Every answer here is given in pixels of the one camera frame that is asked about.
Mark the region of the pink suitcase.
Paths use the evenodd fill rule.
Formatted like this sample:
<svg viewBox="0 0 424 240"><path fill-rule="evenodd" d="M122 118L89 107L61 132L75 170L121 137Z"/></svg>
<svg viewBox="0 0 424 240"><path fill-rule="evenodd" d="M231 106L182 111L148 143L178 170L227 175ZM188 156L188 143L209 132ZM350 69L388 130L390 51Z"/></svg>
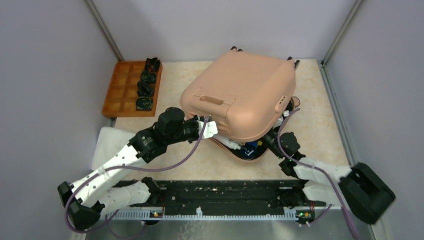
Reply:
<svg viewBox="0 0 424 240"><path fill-rule="evenodd" d="M294 97L299 65L292 57L283 60L232 47L183 91L181 107L188 118L211 116L218 135L245 147L261 141L271 129L278 132L283 112L299 106ZM211 141L245 163L258 162L269 151L262 145L256 149L255 159L245 160L240 150Z"/></svg>

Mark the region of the white cloth under left arm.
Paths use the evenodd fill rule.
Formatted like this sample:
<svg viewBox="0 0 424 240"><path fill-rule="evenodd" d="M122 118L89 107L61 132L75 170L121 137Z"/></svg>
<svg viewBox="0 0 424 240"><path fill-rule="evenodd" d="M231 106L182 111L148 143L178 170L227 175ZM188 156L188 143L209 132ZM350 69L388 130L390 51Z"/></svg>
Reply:
<svg viewBox="0 0 424 240"><path fill-rule="evenodd" d="M95 171L113 158L136 134L133 132L103 127L100 130L94 151L91 170Z"/></svg>

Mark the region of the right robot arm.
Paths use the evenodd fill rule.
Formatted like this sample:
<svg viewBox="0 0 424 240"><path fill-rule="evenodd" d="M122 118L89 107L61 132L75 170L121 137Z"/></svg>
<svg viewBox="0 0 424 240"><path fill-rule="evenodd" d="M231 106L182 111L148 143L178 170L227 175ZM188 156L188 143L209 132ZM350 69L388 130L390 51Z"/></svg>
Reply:
<svg viewBox="0 0 424 240"><path fill-rule="evenodd" d="M293 192L299 206L311 201L339 206L368 225L374 225L395 202L396 195L365 163L352 167L325 163L300 153L294 133L270 131L262 145L281 159L282 172L304 182Z"/></svg>

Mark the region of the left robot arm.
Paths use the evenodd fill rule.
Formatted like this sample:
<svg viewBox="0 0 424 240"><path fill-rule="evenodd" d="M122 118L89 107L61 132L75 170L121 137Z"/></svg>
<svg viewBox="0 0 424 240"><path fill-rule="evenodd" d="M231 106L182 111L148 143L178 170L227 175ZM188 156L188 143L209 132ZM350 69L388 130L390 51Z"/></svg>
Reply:
<svg viewBox="0 0 424 240"><path fill-rule="evenodd" d="M181 166L202 140L217 134L217 124L211 116L195 115L185 119L181 109L168 108L151 127L139 131L109 161L78 181L63 182L58 186L68 228L75 233L84 233L101 218L122 208L144 203L149 207L156 206L161 194L151 178L124 187L116 185L132 171L153 172L145 166L165 154L170 145L195 143L182 161L155 171L165 172Z"/></svg>

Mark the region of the black round jar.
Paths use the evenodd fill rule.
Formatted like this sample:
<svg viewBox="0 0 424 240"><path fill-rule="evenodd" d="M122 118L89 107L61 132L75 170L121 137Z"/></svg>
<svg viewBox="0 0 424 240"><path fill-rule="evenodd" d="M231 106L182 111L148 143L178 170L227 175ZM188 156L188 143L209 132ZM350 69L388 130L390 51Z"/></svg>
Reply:
<svg viewBox="0 0 424 240"><path fill-rule="evenodd" d="M240 150L240 155L242 159L251 161L256 158L257 151L255 148L245 146Z"/></svg>

